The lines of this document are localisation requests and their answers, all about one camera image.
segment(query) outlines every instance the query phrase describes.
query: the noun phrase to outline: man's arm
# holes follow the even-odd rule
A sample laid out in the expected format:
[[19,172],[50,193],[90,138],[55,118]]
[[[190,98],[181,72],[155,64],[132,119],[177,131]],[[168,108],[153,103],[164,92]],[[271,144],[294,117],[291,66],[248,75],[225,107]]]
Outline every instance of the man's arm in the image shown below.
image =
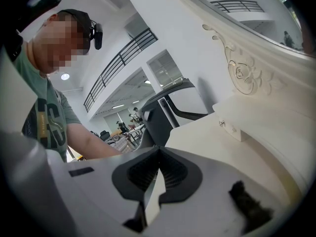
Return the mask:
[[121,154],[89,132],[82,124],[67,124],[67,140],[68,145],[86,159],[106,158]]

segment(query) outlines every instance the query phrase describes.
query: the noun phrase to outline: man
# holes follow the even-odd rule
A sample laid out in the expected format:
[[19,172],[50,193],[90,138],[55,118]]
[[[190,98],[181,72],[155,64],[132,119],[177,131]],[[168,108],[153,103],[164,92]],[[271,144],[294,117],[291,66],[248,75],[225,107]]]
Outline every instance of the man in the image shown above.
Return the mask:
[[90,18],[87,13],[68,9],[51,15],[33,39],[24,43],[14,61],[19,74],[37,94],[22,132],[45,148],[57,151],[66,161],[67,146],[86,159],[120,154],[80,123],[67,98],[55,90],[47,74],[64,67],[72,56],[90,48]]
[[137,116],[135,117],[134,115],[132,115],[132,114],[129,114],[128,115],[130,118],[132,118],[130,121],[134,124],[134,126],[136,127],[137,125],[138,125],[138,123],[139,123],[139,121],[137,120],[138,118],[137,118]]
[[126,133],[129,131],[124,122],[120,123],[119,121],[117,121],[117,124],[118,128],[122,131],[122,133]]
[[286,46],[294,48],[294,41],[287,31],[284,31],[284,42]]
[[136,117],[138,118],[139,124],[143,123],[143,119],[141,118],[141,113],[138,111],[137,107],[134,107],[133,111],[135,112]]

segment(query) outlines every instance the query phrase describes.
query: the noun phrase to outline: white pillar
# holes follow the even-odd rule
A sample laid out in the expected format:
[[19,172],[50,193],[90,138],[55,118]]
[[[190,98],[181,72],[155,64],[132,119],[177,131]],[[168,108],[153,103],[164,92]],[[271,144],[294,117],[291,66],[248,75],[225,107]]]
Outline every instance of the white pillar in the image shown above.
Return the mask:
[[142,69],[143,69],[145,75],[147,76],[148,81],[150,81],[155,93],[161,92],[162,87],[160,86],[160,83],[159,83],[157,77],[155,76],[153,70],[151,69],[151,67],[149,67],[149,65],[147,63],[145,63],[142,65]]

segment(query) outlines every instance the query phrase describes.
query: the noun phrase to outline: black vent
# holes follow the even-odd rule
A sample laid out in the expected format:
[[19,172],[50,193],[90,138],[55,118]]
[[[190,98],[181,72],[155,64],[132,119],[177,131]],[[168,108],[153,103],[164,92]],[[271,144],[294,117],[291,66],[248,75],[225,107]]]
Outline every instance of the black vent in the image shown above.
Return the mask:
[[159,168],[167,190],[177,187],[188,175],[187,167],[165,152],[159,154]]
[[127,172],[127,176],[134,185],[142,191],[146,191],[157,173],[157,169],[157,154],[151,154],[134,166],[131,166]]

